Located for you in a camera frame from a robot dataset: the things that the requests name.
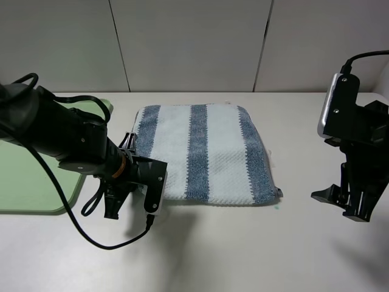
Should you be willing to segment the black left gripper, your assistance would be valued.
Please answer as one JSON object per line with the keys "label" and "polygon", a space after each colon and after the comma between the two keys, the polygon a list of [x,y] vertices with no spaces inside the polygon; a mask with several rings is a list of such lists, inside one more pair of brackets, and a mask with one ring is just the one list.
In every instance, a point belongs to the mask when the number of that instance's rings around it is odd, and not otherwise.
{"label": "black left gripper", "polygon": [[104,217],[118,220],[119,210],[128,195],[146,186],[153,173],[167,171],[168,164],[156,159],[136,156],[135,133],[125,133],[119,148],[106,148],[100,154],[100,194],[104,194]]}

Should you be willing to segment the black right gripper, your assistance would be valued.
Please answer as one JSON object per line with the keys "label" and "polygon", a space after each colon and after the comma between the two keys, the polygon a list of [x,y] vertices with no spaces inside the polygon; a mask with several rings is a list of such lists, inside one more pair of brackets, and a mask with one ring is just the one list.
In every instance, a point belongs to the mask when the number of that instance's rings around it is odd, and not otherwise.
{"label": "black right gripper", "polygon": [[350,184],[332,184],[312,192],[311,198],[344,209],[350,220],[370,222],[388,184],[388,105],[376,100],[350,109],[333,107],[322,135],[346,155]]}

